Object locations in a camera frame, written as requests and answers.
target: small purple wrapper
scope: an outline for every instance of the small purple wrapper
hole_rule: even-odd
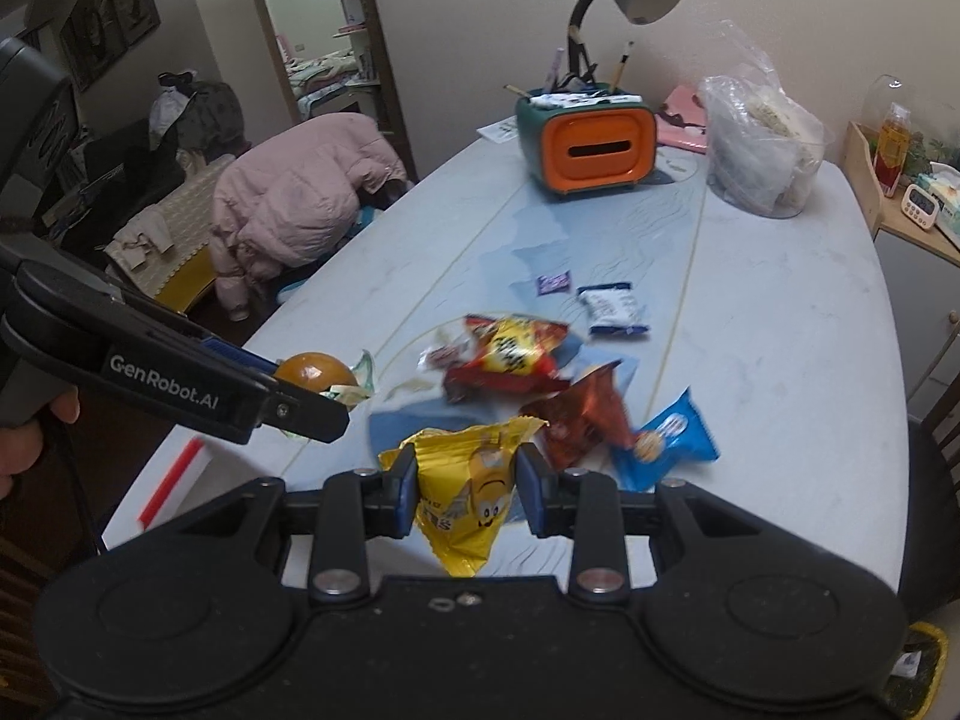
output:
[[[556,276],[538,276],[536,278],[537,295],[553,295],[570,291],[570,271]]]

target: red stripe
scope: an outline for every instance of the red stripe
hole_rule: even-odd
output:
[[[150,527],[154,521],[154,517],[157,516],[157,512],[160,511],[160,507],[166,503],[167,498],[170,497],[170,493],[172,493],[174,487],[176,487],[176,483],[184,477],[186,469],[190,467],[193,459],[201,449],[203,449],[203,440],[195,436],[187,442],[184,451],[179,453],[179,458],[176,458],[174,464],[170,466],[167,475],[160,481],[154,494],[140,513],[140,517],[137,518],[137,521],[143,526],[144,530]]]

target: white cabinet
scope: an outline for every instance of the white cabinet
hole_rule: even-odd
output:
[[[953,329],[950,313],[960,314],[960,268],[883,230],[877,233],[875,243],[894,312],[904,386],[909,392],[947,341]],[[960,340],[907,404],[910,415],[925,416],[959,374]]]

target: bottle with red label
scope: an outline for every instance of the bottle with red label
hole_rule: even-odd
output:
[[[910,111],[902,105],[890,103],[890,111],[880,126],[877,154],[874,156],[874,172],[886,197],[894,196],[909,148]]]

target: yellow snack package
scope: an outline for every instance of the yellow snack package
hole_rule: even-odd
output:
[[[487,562],[510,509],[514,452],[545,424],[514,416],[459,433],[427,428],[380,453],[381,466],[390,469],[400,450],[414,445],[421,492],[416,523],[451,576],[472,577]]]

